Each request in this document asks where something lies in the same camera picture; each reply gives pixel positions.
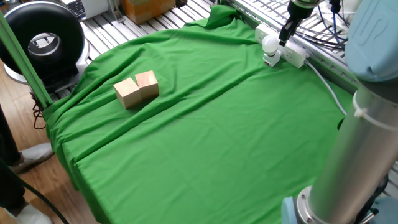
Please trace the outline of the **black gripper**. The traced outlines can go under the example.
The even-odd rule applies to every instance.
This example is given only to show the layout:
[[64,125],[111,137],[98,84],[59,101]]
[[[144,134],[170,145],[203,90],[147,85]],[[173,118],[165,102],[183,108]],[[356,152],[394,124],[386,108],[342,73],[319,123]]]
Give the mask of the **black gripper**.
[[300,20],[311,16],[313,9],[316,7],[315,1],[290,1],[287,6],[289,18],[285,25],[281,28],[279,34],[279,45],[285,47],[289,38],[295,34]]

